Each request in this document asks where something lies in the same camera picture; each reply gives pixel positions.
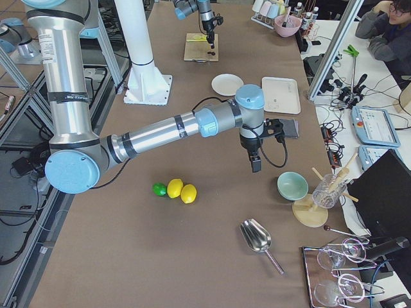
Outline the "white rectangular tray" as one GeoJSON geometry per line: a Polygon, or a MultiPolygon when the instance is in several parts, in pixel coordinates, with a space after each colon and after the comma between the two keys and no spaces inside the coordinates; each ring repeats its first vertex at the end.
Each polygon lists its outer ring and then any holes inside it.
{"type": "Polygon", "coordinates": [[[301,112],[298,85],[294,79],[266,76],[262,78],[261,85],[265,112],[295,115],[301,112]]]}

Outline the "grey folded cloth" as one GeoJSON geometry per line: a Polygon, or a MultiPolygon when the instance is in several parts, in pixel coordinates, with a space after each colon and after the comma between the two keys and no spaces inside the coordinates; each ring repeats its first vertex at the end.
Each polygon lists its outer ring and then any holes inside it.
{"type": "Polygon", "coordinates": [[[283,124],[283,132],[285,138],[299,138],[299,124],[296,119],[279,119],[279,122],[283,124]]]}

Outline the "green bowl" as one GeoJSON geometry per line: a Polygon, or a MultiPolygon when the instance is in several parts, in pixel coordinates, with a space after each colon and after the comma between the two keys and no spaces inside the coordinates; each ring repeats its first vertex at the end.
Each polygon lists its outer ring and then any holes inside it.
{"type": "Polygon", "coordinates": [[[308,193],[308,183],[303,176],[296,172],[282,173],[277,179],[279,194],[290,201],[303,199],[308,193]]]}

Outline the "white round plate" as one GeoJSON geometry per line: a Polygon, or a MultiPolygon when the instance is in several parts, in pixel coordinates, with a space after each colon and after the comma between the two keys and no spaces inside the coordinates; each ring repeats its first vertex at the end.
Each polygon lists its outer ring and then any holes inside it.
{"type": "Polygon", "coordinates": [[[243,80],[235,74],[219,74],[211,82],[212,89],[222,96],[234,96],[244,85],[243,80]]]}

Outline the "wooden glass stand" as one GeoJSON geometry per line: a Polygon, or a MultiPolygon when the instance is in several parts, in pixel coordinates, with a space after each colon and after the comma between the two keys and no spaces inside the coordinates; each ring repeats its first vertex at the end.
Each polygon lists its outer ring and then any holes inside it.
{"type": "MultiPolygon", "coordinates": [[[[345,178],[350,172],[349,165],[355,161],[357,156],[358,154],[354,153],[349,162],[335,175],[339,182],[345,182],[345,178]]],[[[321,182],[324,176],[322,176],[314,167],[312,168],[312,171],[320,178],[321,182]]],[[[342,195],[353,200],[354,202],[359,201],[358,198],[351,196],[345,191],[342,195]]],[[[295,218],[307,227],[321,227],[328,220],[328,209],[315,205],[312,194],[307,194],[303,199],[295,201],[292,205],[292,210],[295,218]]]]}

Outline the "yellow lemon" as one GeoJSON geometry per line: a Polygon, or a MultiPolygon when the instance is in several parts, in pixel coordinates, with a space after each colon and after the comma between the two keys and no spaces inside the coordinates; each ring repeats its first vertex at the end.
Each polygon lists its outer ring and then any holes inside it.
{"type": "Polygon", "coordinates": [[[181,190],[180,198],[185,204],[193,203],[197,198],[197,188],[193,184],[185,185],[181,190]]]}
{"type": "Polygon", "coordinates": [[[180,196],[182,188],[184,186],[183,181],[180,178],[174,178],[169,181],[167,185],[167,194],[170,198],[177,198],[180,196]]]}

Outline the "metal scoop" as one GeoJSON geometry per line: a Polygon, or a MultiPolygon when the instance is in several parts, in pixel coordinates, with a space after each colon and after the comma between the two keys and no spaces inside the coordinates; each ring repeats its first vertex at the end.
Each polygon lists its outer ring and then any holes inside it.
{"type": "Polygon", "coordinates": [[[249,248],[257,253],[265,253],[279,274],[284,275],[283,268],[269,251],[272,243],[269,232],[253,218],[243,221],[240,230],[249,248]]]}

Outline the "textured drinking glass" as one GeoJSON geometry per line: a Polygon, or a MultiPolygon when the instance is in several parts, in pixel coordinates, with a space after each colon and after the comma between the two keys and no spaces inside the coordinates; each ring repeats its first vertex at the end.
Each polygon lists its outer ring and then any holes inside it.
{"type": "Polygon", "coordinates": [[[334,207],[345,190],[344,181],[339,182],[335,175],[326,174],[312,194],[314,204],[324,209],[330,209],[334,207]]]}

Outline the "green lime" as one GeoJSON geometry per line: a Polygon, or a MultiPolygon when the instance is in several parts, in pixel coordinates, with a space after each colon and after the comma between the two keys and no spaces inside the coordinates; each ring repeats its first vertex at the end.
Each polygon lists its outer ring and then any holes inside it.
{"type": "Polygon", "coordinates": [[[163,183],[157,182],[152,185],[152,191],[157,196],[165,196],[167,194],[167,186],[163,183]]]}

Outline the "wooden cutting board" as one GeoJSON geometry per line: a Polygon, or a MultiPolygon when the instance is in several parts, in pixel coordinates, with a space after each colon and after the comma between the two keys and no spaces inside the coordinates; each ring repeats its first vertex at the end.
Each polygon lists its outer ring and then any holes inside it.
{"type": "Polygon", "coordinates": [[[184,61],[187,62],[217,62],[219,61],[218,34],[214,35],[214,48],[207,41],[207,36],[201,33],[187,33],[184,50],[184,61]],[[215,56],[207,54],[216,52],[215,56]]]}

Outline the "teach pendant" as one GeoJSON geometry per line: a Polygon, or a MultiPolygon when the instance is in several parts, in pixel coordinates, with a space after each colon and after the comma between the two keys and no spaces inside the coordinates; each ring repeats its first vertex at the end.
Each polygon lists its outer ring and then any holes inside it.
{"type": "Polygon", "coordinates": [[[383,108],[354,106],[351,109],[353,128],[363,144],[401,146],[389,113],[383,108]]]}
{"type": "Polygon", "coordinates": [[[360,145],[358,157],[364,171],[368,170],[380,157],[392,148],[388,146],[360,145]]]}

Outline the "pink bowl with ice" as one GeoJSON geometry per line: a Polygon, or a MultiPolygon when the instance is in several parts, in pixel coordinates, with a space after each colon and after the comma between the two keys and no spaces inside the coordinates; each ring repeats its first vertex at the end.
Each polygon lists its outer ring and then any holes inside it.
{"type": "Polygon", "coordinates": [[[291,37],[295,35],[301,27],[302,20],[290,15],[287,19],[286,26],[283,26],[285,15],[277,16],[274,19],[274,30],[280,37],[291,37]]]}

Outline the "black monitor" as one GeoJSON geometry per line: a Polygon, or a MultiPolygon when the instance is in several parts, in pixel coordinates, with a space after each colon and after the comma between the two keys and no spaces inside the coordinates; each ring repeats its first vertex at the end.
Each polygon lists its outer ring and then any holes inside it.
{"type": "Polygon", "coordinates": [[[394,150],[388,150],[348,185],[358,198],[355,207],[376,237],[410,239],[410,170],[394,150]]]}

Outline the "white cup rack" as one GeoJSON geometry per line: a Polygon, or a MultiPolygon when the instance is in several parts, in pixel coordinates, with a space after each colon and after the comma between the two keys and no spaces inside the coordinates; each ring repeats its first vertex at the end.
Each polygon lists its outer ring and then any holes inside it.
{"type": "Polygon", "coordinates": [[[272,24],[277,16],[285,14],[288,7],[288,1],[283,0],[255,0],[252,5],[254,15],[253,21],[262,22],[263,24],[272,24]]]}

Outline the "wine glass rack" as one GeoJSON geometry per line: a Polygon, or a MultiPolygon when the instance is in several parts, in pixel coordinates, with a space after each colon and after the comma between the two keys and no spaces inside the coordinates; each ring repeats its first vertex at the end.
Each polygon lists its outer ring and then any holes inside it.
{"type": "Polygon", "coordinates": [[[375,270],[367,258],[365,241],[347,237],[321,247],[301,248],[310,307],[354,307],[385,290],[363,282],[360,272],[375,270]]]}

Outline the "seated person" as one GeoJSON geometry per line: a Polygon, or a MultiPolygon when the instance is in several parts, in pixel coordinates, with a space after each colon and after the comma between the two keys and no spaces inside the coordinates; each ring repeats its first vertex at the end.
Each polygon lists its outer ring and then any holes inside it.
{"type": "Polygon", "coordinates": [[[400,88],[410,83],[410,1],[380,1],[365,13],[356,28],[356,37],[369,41],[375,60],[385,63],[400,88]]]}

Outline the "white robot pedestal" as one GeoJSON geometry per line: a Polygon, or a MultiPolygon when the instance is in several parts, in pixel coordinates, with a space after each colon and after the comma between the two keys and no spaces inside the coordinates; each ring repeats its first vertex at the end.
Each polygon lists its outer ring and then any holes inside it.
{"type": "Polygon", "coordinates": [[[118,0],[115,5],[132,64],[124,102],[164,106],[172,76],[155,65],[143,2],[118,0]]]}

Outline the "aluminium frame post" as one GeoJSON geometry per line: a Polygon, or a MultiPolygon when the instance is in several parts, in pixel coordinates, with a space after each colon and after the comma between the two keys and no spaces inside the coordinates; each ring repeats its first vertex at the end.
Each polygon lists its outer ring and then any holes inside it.
{"type": "Polygon", "coordinates": [[[325,77],[332,66],[332,63],[337,55],[337,51],[345,39],[349,28],[351,27],[351,23],[354,21],[355,17],[357,16],[358,11],[360,10],[361,6],[363,5],[363,0],[349,0],[347,7],[342,15],[341,20],[338,23],[338,26],[335,30],[333,38],[329,43],[329,46],[326,50],[325,55],[319,65],[317,73],[310,85],[308,90],[308,99],[310,101],[314,101],[320,87],[325,80],[325,77]]]}

